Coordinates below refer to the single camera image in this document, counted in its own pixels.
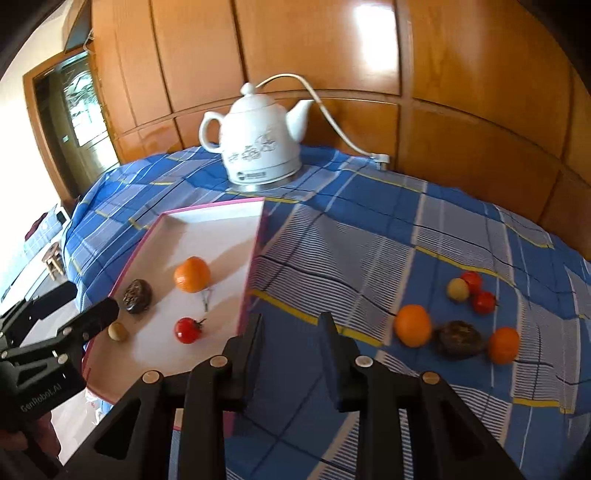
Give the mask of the dark wrinkled passion fruit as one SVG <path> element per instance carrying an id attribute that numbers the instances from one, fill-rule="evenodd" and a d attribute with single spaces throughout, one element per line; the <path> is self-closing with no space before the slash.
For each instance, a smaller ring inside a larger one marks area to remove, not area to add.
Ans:
<path id="1" fill-rule="evenodd" d="M 143 279 L 133 280 L 125 289 L 122 304 L 130 314 L 140 314 L 145 311 L 152 300 L 152 289 Z"/>

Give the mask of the small orange mandarin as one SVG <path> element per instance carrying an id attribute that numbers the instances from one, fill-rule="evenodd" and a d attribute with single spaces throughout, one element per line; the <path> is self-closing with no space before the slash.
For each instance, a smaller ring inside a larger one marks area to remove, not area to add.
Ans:
<path id="1" fill-rule="evenodd" d="M 502 327 L 489 338 L 487 354 L 493 364 L 507 365 L 517 358 L 519 349 L 520 335 L 518 331 L 514 328 Z"/>

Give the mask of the blue plaid tablecloth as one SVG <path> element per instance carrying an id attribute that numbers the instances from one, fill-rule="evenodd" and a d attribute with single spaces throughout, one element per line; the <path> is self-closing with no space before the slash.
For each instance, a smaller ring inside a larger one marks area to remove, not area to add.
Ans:
<path id="1" fill-rule="evenodd" d="M 531 221 L 464 192 L 304 148 L 304 173 L 266 194 L 253 306 L 266 321 L 256 393 L 225 446 L 231 479 L 349 479 L 356 415 L 329 401 L 315 318 L 329 311 L 360 351 L 391 370 L 435 370 L 529 479 L 557 479 L 590 430 L 590 263 Z M 479 315 L 447 296 L 465 271 L 497 307 Z M 516 329 L 510 365 L 409 349 L 394 317 L 418 304 L 435 324 L 484 335 Z"/>

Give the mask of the large orange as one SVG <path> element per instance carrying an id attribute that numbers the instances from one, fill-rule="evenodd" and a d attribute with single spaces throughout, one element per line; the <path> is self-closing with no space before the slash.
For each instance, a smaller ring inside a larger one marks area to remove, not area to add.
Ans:
<path id="1" fill-rule="evenodd" d="M 432 336 L 433 326 L 427 310 L 417 304 L 401 307 L 394 318 L 394 334 L 409 348 L 426 345 Z"/>

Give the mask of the red tomato with stem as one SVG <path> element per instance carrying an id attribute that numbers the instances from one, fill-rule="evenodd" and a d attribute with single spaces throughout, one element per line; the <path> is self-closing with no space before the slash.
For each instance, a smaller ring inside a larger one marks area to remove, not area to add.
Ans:
<path id="1" fill-rule="evenodd" d="M 205 318 L 194 320 L 183 317 L 174 324 L 174 336 L 182 344 L 192 344 L 201 338 L 204 333 Z"/>

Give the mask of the small orange tangerine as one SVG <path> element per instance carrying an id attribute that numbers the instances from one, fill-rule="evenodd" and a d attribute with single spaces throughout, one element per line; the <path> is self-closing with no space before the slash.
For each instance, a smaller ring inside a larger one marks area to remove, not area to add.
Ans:
<path id="1" fill-rule="evenodd" d="M 204 259 L 191 256 L 176 267 L 175 286 L 185 293 L 197 293 L 211 286 L 211 270 Z"/>

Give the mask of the small wooden stool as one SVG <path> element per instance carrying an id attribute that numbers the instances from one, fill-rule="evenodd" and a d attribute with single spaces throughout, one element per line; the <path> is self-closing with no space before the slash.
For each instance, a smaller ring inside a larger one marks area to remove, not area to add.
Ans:
<path id="1" fill-rule="evenodd" d="M 46 270 L 52 280 L 57 276 L 65 275 L 65 267 L 61 255 L 61 247 L 58 242 L 53 242 L 42 257 Z"/>

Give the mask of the wooden wall panelling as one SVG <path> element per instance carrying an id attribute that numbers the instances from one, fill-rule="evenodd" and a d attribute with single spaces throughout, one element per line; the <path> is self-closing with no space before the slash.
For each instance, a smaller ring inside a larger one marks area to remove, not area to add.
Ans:
<path id="1" fill-rule="evenodd" d="M 95 1 L 93 66 L 119 157 L 197 144 L 244 83 L 291 107 L 308 145 L 518 213 L 590 252 L 590 94 L 519 1 Z"/>

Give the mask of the large dark wrinkled fruit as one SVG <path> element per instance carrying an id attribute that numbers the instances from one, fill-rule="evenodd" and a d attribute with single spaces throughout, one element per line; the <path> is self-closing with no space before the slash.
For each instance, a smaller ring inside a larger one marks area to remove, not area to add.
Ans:
<path id="1" fill-rule="evenodd" d="M 481 354 L 486 347 L 480 332 L 464 321 L 451 321 L 437 328 L 433 335 L 436 351 L 449 360 L 467 360 Z"/>

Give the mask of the small yellow green fruit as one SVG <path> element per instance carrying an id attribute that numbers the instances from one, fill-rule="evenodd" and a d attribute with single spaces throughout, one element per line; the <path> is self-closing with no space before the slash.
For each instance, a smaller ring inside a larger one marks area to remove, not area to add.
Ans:
<path id="1" fill-rule="evenodd" d="M 108 337 L 115 342 L 124 342 L 128 338 L 127 329 L 118 321 L 115 321 L 108 326 L 107 334 Z"/>

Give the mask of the yellow green round fruit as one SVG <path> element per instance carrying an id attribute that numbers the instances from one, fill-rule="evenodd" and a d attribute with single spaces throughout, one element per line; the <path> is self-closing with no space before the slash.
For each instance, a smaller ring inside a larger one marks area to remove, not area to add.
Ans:
<path id="1" fill-rule="evenodd" d="M 453 278 L 449 281 L 446 293 L 448 298 L 456 303 L 467 301 L 471 295 L 469 284 L 460 277 Z"/>

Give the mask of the red cherry tomato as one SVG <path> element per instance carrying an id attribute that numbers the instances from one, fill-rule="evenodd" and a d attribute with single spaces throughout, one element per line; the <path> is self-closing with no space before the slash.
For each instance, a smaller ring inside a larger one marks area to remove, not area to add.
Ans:
<path id="1" fill-rule="evenodd" d="M 461 275 L 461 279 L 466 282 L 471 296 L 477 295 L 482 291 L 483 278 L 476 271 L 465 271 Z"/>
<path id="2" fill-rule="evenodd" d="M 479 315 L 492 314 L 497 307 L 496 296 L 488 291 L 480 291 L 471 297 L 473 310 Z"/>

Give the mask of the white ceramic electric kettle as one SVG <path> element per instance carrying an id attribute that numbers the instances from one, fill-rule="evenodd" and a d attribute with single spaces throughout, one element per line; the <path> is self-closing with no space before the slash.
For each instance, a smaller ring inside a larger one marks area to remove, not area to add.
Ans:
<path id="1" fill-rule="evenodd" d="M 219 154 L 228 181 L 245 192 L 270 189 L 300 173 L 301 141 L 308 126 L 311 100 L 287 110 L 251 83 L 228 114 L 204 113 L 198 128 L 200 146 Z"/>

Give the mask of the pink rimmed white tray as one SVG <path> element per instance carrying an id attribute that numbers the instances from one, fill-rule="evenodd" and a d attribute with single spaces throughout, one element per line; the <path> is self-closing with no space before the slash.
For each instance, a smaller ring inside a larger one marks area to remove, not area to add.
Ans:
<path id="1" fill-rule="evenodd" d="M 161 214 L 109 293 L 127 336 L 92 339 L 83 360 L 88 390 L 115 404 L 149 370 L 185 373 L 221 354 L 245 330 L 264 222 L 263 198 Z"/>

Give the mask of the wooden door frame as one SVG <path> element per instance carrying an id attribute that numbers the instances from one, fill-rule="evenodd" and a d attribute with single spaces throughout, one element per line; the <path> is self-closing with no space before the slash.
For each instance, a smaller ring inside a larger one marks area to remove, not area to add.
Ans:
<path id="1" fill-rule="evenodd" d="M 72 212 L 120 165 L 100 104 L 90 52 L 59 53 L 23 76 L 34 139 L 61 205 Z"/>

